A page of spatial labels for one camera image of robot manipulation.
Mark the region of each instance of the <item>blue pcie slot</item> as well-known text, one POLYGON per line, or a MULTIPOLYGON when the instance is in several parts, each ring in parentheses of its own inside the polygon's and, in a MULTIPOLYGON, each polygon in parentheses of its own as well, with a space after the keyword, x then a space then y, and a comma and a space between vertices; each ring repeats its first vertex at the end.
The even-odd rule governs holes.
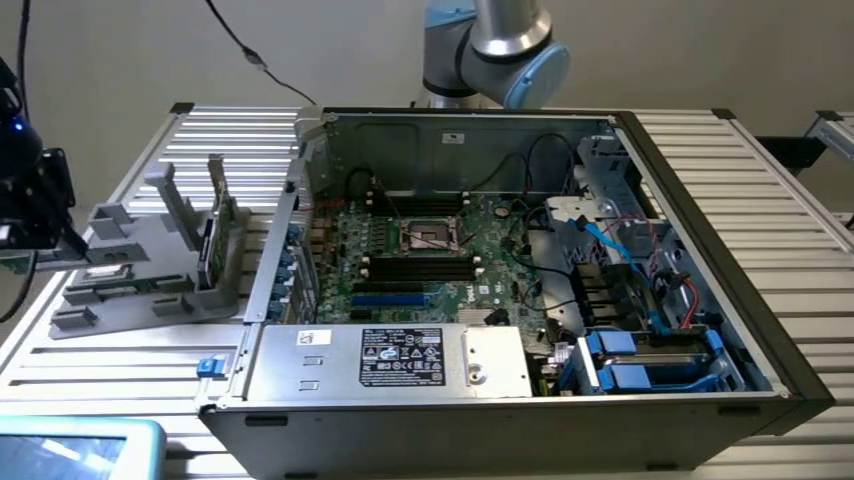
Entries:
POLYGON ((351 298, 354 307, 425 307, 427 295, 358 295, 351 298))

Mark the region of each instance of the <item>white sticker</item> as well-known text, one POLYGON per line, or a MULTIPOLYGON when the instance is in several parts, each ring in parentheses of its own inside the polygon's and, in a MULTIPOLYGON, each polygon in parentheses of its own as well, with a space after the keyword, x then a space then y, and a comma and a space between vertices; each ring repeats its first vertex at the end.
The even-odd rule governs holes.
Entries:
POLYGON ((466 143, 466 134, 465 133, 443 133, 442 143, 451 144, 451 145, 462 145, 463 143, 466 143))
POLYGON ((333 330, 301 330, 297 333, 297 345, 329 345, 333 343, 333 330))

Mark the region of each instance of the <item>white wall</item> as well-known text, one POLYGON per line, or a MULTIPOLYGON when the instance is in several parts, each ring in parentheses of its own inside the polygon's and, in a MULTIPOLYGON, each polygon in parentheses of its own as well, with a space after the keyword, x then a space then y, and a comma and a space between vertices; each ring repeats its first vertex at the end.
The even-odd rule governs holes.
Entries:
MULTIPOLYGON (((757 133, 854 110, 853 0, 542 0, 574 64, 556 106, 729 107, 757 133)), ((34 2, 34 119, 103 200, 169 107, 298 105, 250 67, 202 0, 34 2)), ((405 105, 421 85, 418 0, 218 0, 271 69, 325 104, 405 105)), ((20 2, 0 2, 14 59, 20 2)))

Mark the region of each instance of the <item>warning label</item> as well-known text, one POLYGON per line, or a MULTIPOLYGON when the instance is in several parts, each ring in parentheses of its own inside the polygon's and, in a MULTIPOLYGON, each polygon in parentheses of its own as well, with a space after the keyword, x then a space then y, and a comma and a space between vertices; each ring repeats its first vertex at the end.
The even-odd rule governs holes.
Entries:
POLYGON ((359 382, 366 387, 445 386, 442 329, 365 329, 359 382))

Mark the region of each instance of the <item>circuit board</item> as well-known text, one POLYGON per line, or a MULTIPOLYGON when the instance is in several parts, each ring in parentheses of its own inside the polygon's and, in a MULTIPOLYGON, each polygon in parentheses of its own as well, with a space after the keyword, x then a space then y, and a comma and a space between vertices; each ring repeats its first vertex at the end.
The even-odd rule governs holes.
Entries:
MULTIPOLYGON (((453 219, 378 217, 353 204, 327 212, 326 219, 315 220, 315 227, 330 227, 329 233, 322 235, 321 231, 317 232, 313 246, 321 280, 318 323, 454 323, 470 315, 478 317, 505 309, 510 324, 522 331, 526 347, 538 350, 537 336, 546 326, 545 316, 520 303, 520 291, 528 291, 537 281, 537 274, 520 266, 501 247, 518 214, 501 218, 494 213, 498 207, 506 207, 506 212, 512 212, 509 201, 485 196, 475 197, 453 219), (429 222, 445 225, 449 221, 455 224, 457 243, 465 242, 458 249, 451 253, 430 249, 417 253, 403 251, 402 244, 409 242, 401 235, 402 222, 405 225, 429 222), (377 308, 371 311, 370 320, 351 320, 354 286, 365 281, 359 263, 369 251, 383 257, 477 255, 483 273, 474 281, 425 282, 429 299, 425 306, 377 308)), ((540 297, 529 298, 528 302, 536 308, 544 307, 540 297)))

